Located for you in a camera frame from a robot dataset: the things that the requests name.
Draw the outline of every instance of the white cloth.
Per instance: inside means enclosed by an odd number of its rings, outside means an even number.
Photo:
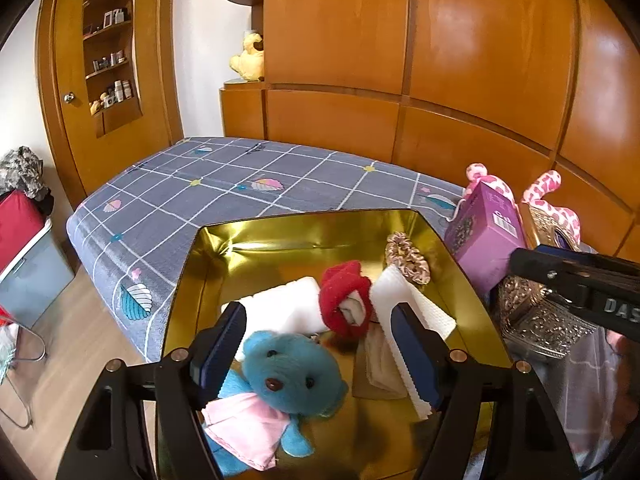
[[[431,415],[431,405],[418,396],[409,370],[404,364],[402,354],[391,332],[391,311],[398,303],[408,303],[422,325],[429,330],[435,330],[442,339],[446,339],[453,332],[456,320],[448,316],[433,301],[425,298],[418,289],[407,282],[395,266],[387,267],[380,274],[371,286],[369,297],[415,411],[420,419],[427,418]]]
[[[364,323],[366,311],[362,298],[357,290],[350,292],[349,295],[340,302],[338,308],[342,312],[344,319],[351,326],[360,326]]]
[[[236,352],[236,359],[244,360],[242,345],[258,330],[280,334],[315,334],[329,330],[322,322],[319,293],[318,282],[311,276],[305,276],[238,300],[246,310],[246,331]]]

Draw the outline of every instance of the pink giraffe plush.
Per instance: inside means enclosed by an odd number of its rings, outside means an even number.
[[[560,173],[556,170],[547,171],[522,194],[522,201],[551,216],[571,233],[577,244],[580,244],[580,219],[578,215],[569,208],[555,207],[546,200],[542,200],[542,197],[547,193],[558,189],[561,183]]]
[[[498,193],[507,197],[507,199],[513,204],[513,206],[516,207],[516,201],[513,197],[511,188],[503,179],[498,178],[495,175],[488,174],[488,171],[486,170],[484,164],[480,164],[479,162],[470,164],[466,168],[466,177],[469,179],[469,184],[468,186],[466,186],[465,192],[462,194],[462,198],[459,200],[458,205],[456,206],[456,210],[453,213],[453,217],[451,218],[451,220],[449,220],[450,222],[452,222],[458,216],[460,207],[462,207],[462,205],[466,202],[466,199],[469,198],[469,196],[474,192],[476,186],[481,182],[484,182],[490,188],[495,189]]]

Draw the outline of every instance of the wooden wardrobe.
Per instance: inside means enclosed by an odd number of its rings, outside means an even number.
[[[640,55],[603,0],[231,0],[265,81],[225,84],[225,134],[343,150],[466,186],[482,162],[582,238],[640,261]]]

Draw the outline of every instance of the red bag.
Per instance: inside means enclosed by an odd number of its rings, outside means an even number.
[[[22,248],[44,227],[44,218],[33,202],[14,190],[0,203],[0,269],[11,263]]]

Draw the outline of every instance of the barcode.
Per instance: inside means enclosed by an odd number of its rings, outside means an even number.
[[[496,213],[494,213],[494,223],[507,231],[511,236],[518,237],[518,232],[516,228],[512,226],[509,222],[507,222],[504,218],[500,218]]]

